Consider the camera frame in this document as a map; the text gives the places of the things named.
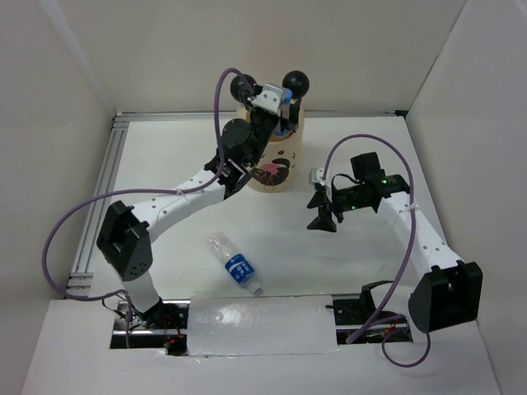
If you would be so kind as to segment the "light blue label bottle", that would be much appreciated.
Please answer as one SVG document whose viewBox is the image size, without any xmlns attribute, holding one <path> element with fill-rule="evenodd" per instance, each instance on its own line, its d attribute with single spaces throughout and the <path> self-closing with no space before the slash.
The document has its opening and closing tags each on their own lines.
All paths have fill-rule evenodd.
<svg viewBox="0 0 527 395">
<path fill-rule="evenodd" d="M 287 139 L 291 135 L 291 127 L 289 126 L 289 109 L 292 100 L 292 91 L 285 89 L 284 99 L 280 107 L 280 121 L 273 131 L 271 140 L 274 142 Z"/>
</svg>

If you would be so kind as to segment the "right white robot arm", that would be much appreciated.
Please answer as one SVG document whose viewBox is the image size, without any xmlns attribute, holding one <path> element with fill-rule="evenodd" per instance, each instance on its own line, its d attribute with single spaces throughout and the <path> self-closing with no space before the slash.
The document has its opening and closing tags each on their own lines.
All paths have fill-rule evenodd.
<svg viewBox="0 0 527 395">
<path fill-rule="evenodd" d="M 353 157 L 351 165 L 355 183 L 347 188 L 336 188 L 323 169 L 310 171 L 315 194 L 307 206 L 317 209 L 318 215 L 309 229 L 335 232 L 345 212 L 372 209 L 412 249 L 419 282 L 409 296 L 408 312 L 417 329 L 429 333 L 474 321 L 483 284 L 479 265 L 464 262 L 447 245 L 410 201 L 404 178 L 387 175 L 375 152 Z"/>
</svg>

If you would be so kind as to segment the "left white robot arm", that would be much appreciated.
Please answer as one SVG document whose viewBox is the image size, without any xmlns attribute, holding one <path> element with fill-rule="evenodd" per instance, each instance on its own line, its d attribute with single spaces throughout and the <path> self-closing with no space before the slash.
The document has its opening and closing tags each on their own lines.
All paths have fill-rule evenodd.
<svg viewBox="0 0 527 395">
<path fill-rule="evenodd" d="M 133 318 L 142 327 L 154 328 L 166 312 L 149 273 L 153 242 L 195 212 L 238 193 L 260 169 L 273 134 L 290 137 L 299 132 L 301 101 L 309 88 L 296 77 L 284 78 L 280 86 L 261 86 L 249 75 L 235 77 L 231 96 L 248 117 L 224 126 L 216 155 L 169 193 L 132 206 L 122 201 L 109 206 L 96 245 L 117 272 Z"/>
</svg>

